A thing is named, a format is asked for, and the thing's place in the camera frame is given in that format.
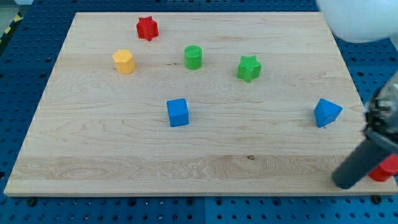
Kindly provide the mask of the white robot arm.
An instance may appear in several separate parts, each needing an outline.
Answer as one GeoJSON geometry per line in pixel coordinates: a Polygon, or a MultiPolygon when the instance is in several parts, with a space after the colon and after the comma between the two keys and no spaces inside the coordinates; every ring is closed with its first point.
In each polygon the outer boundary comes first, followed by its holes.
{"type": "Polygon", "coordinates": [[[397,34],[397,0],[316,0],[338,38],[374,42],[397,34]]]}

